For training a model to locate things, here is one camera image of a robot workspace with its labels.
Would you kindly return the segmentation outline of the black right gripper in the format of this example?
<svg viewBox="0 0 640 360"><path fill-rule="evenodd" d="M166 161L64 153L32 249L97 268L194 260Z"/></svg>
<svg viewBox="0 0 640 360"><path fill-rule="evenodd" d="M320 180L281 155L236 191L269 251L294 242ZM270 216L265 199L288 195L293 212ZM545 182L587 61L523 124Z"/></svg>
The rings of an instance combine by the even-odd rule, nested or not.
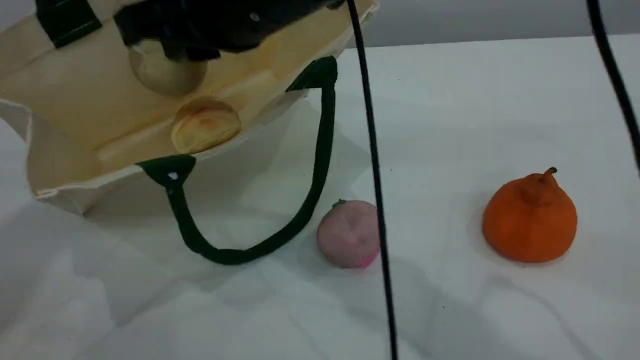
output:
<svg viewBox="0 0 640 360"><path fill-rule="evenodd" d="M160 43L167 59L202 63L221 52L244 53L270 35L341 0L143 0L121 7L114 21L126 47Z"/></svg>

